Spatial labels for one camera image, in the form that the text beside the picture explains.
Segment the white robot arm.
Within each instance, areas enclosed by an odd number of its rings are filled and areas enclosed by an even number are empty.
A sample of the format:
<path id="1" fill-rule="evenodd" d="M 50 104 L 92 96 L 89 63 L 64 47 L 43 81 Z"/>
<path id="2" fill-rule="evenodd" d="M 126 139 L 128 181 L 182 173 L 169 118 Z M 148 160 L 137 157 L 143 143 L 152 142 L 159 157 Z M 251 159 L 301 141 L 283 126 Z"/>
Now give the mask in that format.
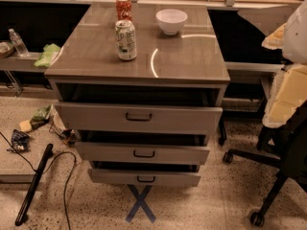
<path id="1" fill-rule="evenodd" d="M 265 127 L 277 128 L 307 100 L 307 0 L 263 40 L 262 46 L 281 49 L 283 58 L 291 62 L 275 74 L 262 120 Z"/>

